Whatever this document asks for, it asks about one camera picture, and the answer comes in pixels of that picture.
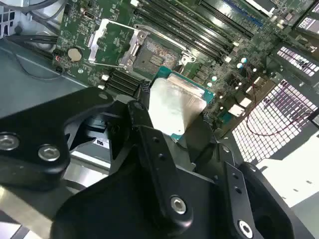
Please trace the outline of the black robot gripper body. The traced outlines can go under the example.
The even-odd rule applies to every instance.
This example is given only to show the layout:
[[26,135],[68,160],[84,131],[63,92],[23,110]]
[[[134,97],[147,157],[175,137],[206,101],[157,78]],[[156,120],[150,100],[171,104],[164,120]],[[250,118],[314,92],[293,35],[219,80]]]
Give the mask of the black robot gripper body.
[[[214,182],[178,169],[163,141],[139,160],[70,198],[53,239],[226,239],[218,235]],[[269,197],[250,202],[259,239],[310,239],[309,230]]]

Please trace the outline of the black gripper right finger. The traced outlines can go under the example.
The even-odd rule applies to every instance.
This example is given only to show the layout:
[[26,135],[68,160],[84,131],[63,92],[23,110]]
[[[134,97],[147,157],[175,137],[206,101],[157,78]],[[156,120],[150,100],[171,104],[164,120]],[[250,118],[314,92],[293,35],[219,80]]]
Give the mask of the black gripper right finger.
[[214,182],[217,230],[228,239],[258,239],[242,172],[236,167],[231,149],[219,142],[202,114],[183,119],[189,159],[194,172]]

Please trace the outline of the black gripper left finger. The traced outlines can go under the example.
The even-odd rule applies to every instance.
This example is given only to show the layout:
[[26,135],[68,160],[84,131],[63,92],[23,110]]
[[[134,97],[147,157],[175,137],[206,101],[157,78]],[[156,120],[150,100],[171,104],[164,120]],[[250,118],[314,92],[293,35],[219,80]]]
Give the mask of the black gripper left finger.
[[0,182],[35,191],[57,187],[70,164],[70,149],[80,125],[103,113],[119,122],[111,154],[119,170],[139,160],[139,146],[166,141],[154,129],[147,108],[138,101],[117,103],[97,88],[85,88],[0,120]]

